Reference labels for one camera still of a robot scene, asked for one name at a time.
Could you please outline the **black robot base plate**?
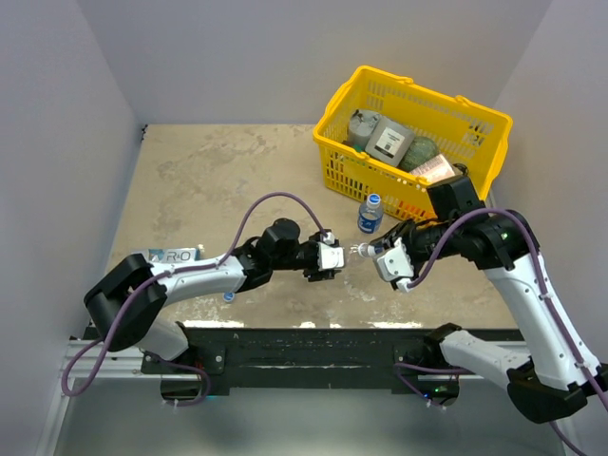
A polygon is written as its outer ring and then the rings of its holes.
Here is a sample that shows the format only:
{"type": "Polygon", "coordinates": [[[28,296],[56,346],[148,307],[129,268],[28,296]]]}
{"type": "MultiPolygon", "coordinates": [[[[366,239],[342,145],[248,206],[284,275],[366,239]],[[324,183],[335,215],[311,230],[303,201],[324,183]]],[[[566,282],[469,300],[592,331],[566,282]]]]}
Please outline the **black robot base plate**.
{"type": "Polygon", "coordinates": [[[188,328],[188,350],[166,366],[147,354],[145,374],[162,376],[161,395],[190,399],[199,387],[179,381],[187,367],[204,370],[211,394],[234,389],[420,391],[441,405],[460,392],[460,374],[434,361],[426,331],[414,329],[188,328]]]}

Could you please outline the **blue label Pocari bottle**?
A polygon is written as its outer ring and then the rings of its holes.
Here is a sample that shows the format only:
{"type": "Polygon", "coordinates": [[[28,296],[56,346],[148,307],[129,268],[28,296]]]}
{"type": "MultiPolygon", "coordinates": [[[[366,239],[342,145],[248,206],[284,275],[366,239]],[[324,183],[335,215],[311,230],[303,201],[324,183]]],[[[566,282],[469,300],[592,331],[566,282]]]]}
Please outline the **blue label Pocari bottle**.
{"type": "Polygon", "coordinates": [[[357,227],[365,234],[373,234],[380,228],[384,210],[381,197],[372,193],[360,204],[357,216],[357,227]]]}

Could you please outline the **clear plastic bottle large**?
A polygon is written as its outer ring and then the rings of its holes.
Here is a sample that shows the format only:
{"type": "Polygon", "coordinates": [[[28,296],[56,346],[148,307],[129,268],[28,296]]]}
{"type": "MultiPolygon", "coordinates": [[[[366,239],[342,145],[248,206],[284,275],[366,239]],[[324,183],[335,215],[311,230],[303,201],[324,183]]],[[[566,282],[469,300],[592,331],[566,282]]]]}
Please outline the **clear plastic bottle large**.
{"type": "Polygon", "coordinates": [[[372,258],[377,255],[376,248],[366,242],[353,244],[345,249],[345,255],[347,260],[355,258],[372,258]]]}

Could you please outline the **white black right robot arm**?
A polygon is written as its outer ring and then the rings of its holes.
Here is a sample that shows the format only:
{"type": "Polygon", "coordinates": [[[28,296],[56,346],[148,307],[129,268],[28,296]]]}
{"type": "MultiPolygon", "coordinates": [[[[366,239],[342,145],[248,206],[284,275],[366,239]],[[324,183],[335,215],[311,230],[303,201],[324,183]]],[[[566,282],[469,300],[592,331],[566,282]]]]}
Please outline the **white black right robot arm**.
{"type": "Polygon", "coordinates": [[[507,392],[516,409],[536,424],[569,417],[590,396],[607,401],[607,366],[586,347],[546,272],[540,244],[516,211],[491,209],[461,175],[427,190],[436,218],[411,219],[357,249],[372,259],[392,289],[411,292],[433,264],[462,257],[499,292],[528,349],[508,351],[455,324],[428,333],[413,369],[470,372],[507,392]]]}

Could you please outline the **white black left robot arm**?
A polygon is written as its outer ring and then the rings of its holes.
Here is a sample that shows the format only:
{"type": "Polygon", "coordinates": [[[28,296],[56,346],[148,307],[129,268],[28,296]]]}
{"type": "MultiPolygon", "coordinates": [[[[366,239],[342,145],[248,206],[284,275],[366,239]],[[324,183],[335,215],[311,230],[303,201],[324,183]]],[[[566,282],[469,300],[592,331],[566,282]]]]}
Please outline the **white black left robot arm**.
{"type": "Polygon", "coordinates": [[[161,310],[204,295],[244,293],[268,283],[275,271],[299,271],[310,282],[329,280],[345,266],[332,232],[299,239],[299,225],[279,218],[228,256],[186,262],[124,258],[85,295],[84,303],[110,352],[152,352],[175,372],[190,371],[197,350],[182,325],[161,310]]]}

